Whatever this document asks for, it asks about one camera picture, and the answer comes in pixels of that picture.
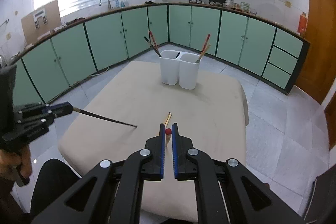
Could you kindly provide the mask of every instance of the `green cabinet door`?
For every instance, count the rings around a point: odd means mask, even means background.
[[[247,17],[222,12],[217,57],[238,65],[244,42]]]
[[[167,6],[148,7],[149,30],[152,31],[156,43],[168,41]]]
[[[170,42],[190,47],[190,22],[191,6],[169,5]]]
[[[121,12],[128,57],[149,48],[143,37],[148,37],[147,8]]]
[[[191,13],[190,47],[201,51],[210,34],[211,47],[207,53],[215,55],[221,11],[205,7],[193,7]]]
[[[54,36],[51,43],[70,85],[96,72],[83,24]]]
[[[45,102],[69,87],[50,40],[31,50],[22,59],[34,85]]]
[[[275,27],[249,18],[239,66],[261,76],[274,38]]]
[[[120,13],[87,21],[85,26],[98,70],[127,59]]]
[[[13,104],[15,106],[41,102],[41,98],[36,92],[29,79],[22,61],[16,62],[16,76],[13,90]]]

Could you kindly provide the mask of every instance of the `table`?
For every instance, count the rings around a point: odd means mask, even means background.
[[[83,175],[103,159],[125,160],[158,134],[168,112],[168,127],[177,122],[179,133],[213,159],[234,157],[245,165],[248,110],[240,83],[229,76],[199,71],[194,90],[161,82],[156,63],[130,62],[88,104],[85,110],[132,128],[79,115],[61,138],[58,148],[65,160]],[[142,209],[176,219],[197,222],[193,181],[174,179],[171,141],[166,148],[161,182],[145,181]]]

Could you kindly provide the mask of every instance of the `red chopstick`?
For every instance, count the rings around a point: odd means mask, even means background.
[[[205,39],[205,42],[204,42],[204,45],[203,45],[203,49],[202,49],[201,52],[203,52],[203,51],[205,50],[205,47],[206,47],[207,44],[208,44],[209,38],[210,38],[210,34],[208,34],[207,39]]]
[[[154,36],[153,36],[153,33],[152,33],[152,31],[149,31],[149,34],[150,34],[150,36],[151,36],[151,38],[152,38],[152,40],[153,40],[153,43],[154,43],[154,47],[155,47],[155,49],[158,51],[158,50],[159,50],[159,48],[158,48],[158,46],[156,45],[156,42],[155,42],[155,39],[154,39]]]

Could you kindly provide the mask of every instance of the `countertop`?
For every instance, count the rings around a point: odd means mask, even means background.
[[[97,15],[93,15],[93,16],[90,16],[90,17],[87,17],[85,19],[82,19],[82,20],[78,20],[76,22],[74,22],[73,24],[70,24],[60,30],[57,30],[45,37],[43,37],[43,39],[41,39],[40,41],[38,41],[36,44],[34,44],[33,46],[29,47],[29,48],[26,48],[23,52],[21,52],[19,55],[17,55],[15,58],[13,58],[13,60],[11,61],[11,64],[14,64],[16,63],[20,58],[22,58],[25,54],[27,54],[28,52],[30,52],[32,49],[34,49],[35,47],[37,47],[39,44],[43,43],[44,41],[52,38],[53,36],[69,29],[69,28],[72,28],[76,25],[79,25],[83,22],[87,22],[89,20],[92,20],[92,19],[95,19],[95,18],[98,18],[98,17],[102,17],[102,16],[106,16],[106,15],[110,15],[110,14],[114,14],[114,13],[118,13],[118,12],[122,12],[122,11],[125,11],[125,10],[132,10],[132,9],[137,9],[137,8],[142,8],[142,7],[148,7],[148,6],[158,6],[158,5],[188,5],[188,6],[198,6],[198,7],[205,7],[205,8],[212,8],[212,9],[217,9],[217,10],[224,10],[224,11],[228,11],[228,12],[231,12],[231,13],[236,13],[236,14],[240,14],[240,15],[244,15],[244,16],[247,16],[247,17],[250,17],[250,18],[254,18],[254,19],[257,19],[257,20],[260,20],[262,22],[265,22],[267,24],[270,24],[270,25],[273,25],[281,30],[284,30],[285,32],[288,32],[289,34],[291,34],[292,36],[302,40],[303,42],[307,42],[309,43],[308,40],[304,39],[303,37],[299,36],[297,33],[287,29],[286,27],[276,23],[276,22],[273,22],[273,21],[270,21],[266,18],[263,18],[263,17],[260,17],[260,16],[257,16],[257,15],[252,15],[252,14],[249,14],[249,13],[246,13],[246,12],[241,12],[241,11],[237,11],[237,10],[233,10],[233,9],[229,9],[229,8],[225,8],[225,7],[220,7],[220,6],[215,6],[215,5],[209,5],[209,4],[191,4],[191,3],[153,3],[153,4],[141,4],[141,5],[133,5],[133,6],[129,6],[129,7],[124,7],[124,8],[118,8],[118,9],[113,9],[113,10],[110,10],[110,11],[107,11],[107,12],[104,12],[104,13],[100,13],[100,14],[97,14]]]

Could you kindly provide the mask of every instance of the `red ball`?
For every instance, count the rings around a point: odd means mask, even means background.
[[[166,133],[166,135],[170,135],[171,134],[171,129],[170,128],[166,128],[165,133]]]

